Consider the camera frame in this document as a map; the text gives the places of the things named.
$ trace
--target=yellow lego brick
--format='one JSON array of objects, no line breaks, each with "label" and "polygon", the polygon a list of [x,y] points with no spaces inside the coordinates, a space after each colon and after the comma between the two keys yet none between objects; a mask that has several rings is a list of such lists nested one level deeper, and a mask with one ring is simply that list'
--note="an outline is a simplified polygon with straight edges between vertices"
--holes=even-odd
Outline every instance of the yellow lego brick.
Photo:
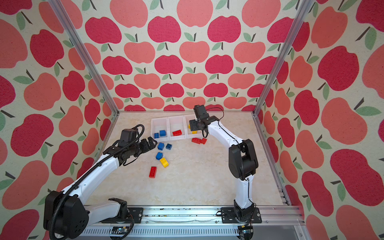
[{"label": "yellow lego brick", "polygon": [[167,160],[165,158],[160,159],[160,162],[161,162],[161,164],[163,164],[164,167],[167,167],[169,165],[169,163],[167,162]]}]

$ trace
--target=wall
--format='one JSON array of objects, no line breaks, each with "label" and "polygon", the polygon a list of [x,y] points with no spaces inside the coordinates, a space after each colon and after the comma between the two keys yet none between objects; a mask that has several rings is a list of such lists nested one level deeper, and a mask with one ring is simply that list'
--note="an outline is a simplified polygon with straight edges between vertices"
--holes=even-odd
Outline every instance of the wall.
[{"label": "wall", "polygon": [[45,196],[93,164],[112,120],[48,2],[23,2],[0,2],[1,240],[48,239]]},{"label": "wall", "polygon": [[76,28],[122,111],[253,110],[299,3],[84,0]]},{"label": "wall", "polygon": [[310,38],[297,36],[305,47],[293,44],[288,79],[259,113],[312,239],[384,237],[383,11],[379,0],[318,0]]}]

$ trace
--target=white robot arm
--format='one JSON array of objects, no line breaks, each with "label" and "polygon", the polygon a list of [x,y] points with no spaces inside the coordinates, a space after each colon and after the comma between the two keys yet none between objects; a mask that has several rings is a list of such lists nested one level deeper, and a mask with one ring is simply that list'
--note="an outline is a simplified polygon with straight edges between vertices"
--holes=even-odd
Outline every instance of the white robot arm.
[{"label": "white robot arm", "polygon": [[[255,209],[252,202],[252,180],[258,167],[252,141],[243,140],[231,133],[220,124],[217,117],[209,117],[204,105],[195,106],[194,111],[197,120],[190,121],[191,130],[210,133],[228,148],[229,169],[237,178],[234,200],[236,218],[243,223],[250,221]],[[131,163],[126,164],[130,156],[138,157],[156,147],[157,142],[152,137],[148,141],[143,139],[139,142],[143,132],[144,126],[141,124],[132,129],[124,129],[120,140],[106,149],[104,155],[86,173],[63,191],[52,191],[46,197],[43,226],[50,232],[51,240],[57,239],[54,233],[64,236],[60,240],[76,238],[87,226],[96,222],[107,218],[127,218],[127,202],[121,199],[112,198],[96,205],[84,204],[110,173],[121,165]]]}]

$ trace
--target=white plastic bin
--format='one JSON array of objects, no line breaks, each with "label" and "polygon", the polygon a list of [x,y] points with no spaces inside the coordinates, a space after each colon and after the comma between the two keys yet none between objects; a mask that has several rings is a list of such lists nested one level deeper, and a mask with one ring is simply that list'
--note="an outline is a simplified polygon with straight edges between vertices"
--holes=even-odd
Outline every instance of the white plastic bin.
[{"label": "white plastic bin", "polygon": [[193,134],[191,129],[188,127],[189,121],[193,120],[193,119],[196,119],[195,114],[184,115],[184,117],[185,117],[185,124],[187,126],[187,128],[186,128],[187,129],[187,131],[186,131],[187,138],[203,137],[203,134],[202,134],[201,130],[198,130],[197,133]]},{"label": "white plastic bin", "polygon": [[[156,141],[169,141],[170,132],[169,132],[169,124],[168,124],[168,117],[165,118],[152,118],[151,119],[151,137],[153,137]],[[155,138],[154,134],[159,133],[160,136],[160,130],[165,130],[167,135],[165,137],[159,137]]]},{"label": "white plastic bin", "polygon": [[[185,139],[187,135],[185,134],[187,126],[185,125],[184,115],[168,117],[169,122],[169,132],[170,140],[179,140]],[[181,135],[173,136],[172,132],[181,130]]]}]

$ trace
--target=cable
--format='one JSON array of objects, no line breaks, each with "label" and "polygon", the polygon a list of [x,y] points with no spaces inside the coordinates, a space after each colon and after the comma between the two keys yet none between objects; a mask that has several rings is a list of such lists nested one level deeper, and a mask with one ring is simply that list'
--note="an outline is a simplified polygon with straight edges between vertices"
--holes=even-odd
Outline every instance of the cable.
[{"label": "cable", "polygon": [[142,128],[142,131],[140,132],[140,134],[131,142],[129,142],[126,146],[122,147],[121,149],[117,150],[116,152],[112,153],[112,154],[109,154],[108,156],[106,156],[105,158],[103,158],[102,160],[100,160],[99,162],[97,162],[93,167],[91,167],[85,174],[83,174],[83,176],[77,180],[68,190],[67,192],[63,195],[63,197],[59,200],[59,202],[57,203],[57,206],[56,208],[54,209],[53,211],[53,214],[52,214],[52,218],[51,218],[51,224],[50,224],[50,227],[49,227],[49,237],[50,237],[50,240],[65,240],[67,239],[68,237],[61,237],[61,238],[56,238],[55,236],[55,225],[56,225],[56,219],[57,219],[57,216],[63,206],[63,204],[65,203],[65,201],[67,201],[67,199],[70,197],[69,194],[77,189],[80,185],[80,183],[89,175],[91,174],[91,172],[93,172],[97,167],[100,167],[102,165],[103,162],[105,162],[106,160],[110,159],[112,156],[116,155],[116,154],[119,154],[121,153],[123,150],[127,149],[130,145],[132,145],[134,142],[136,142],[136,140],[140,139],[140,137],[143,135],[144,133],[144,126],[142,124],[138,124],[134,127],[137,128],[137,127],[141,127]]}]

